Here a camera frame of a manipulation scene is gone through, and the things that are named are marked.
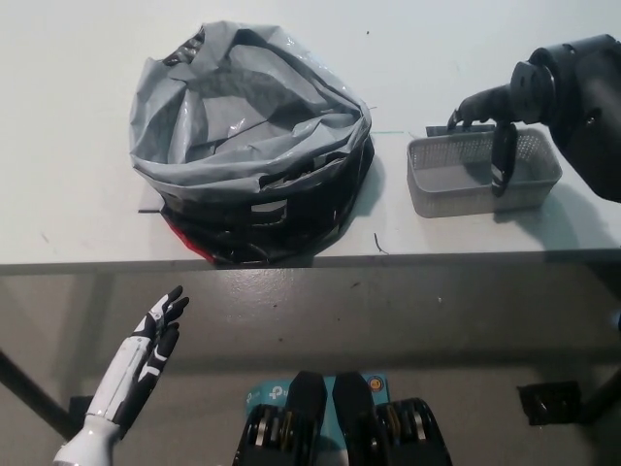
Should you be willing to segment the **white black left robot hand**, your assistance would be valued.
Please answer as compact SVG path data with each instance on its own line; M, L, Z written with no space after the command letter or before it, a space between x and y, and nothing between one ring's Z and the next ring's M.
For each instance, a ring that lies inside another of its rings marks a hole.
M180 336L178 319L189 303L183 287L165 294L118 348L86 413L126 432L161 377Z

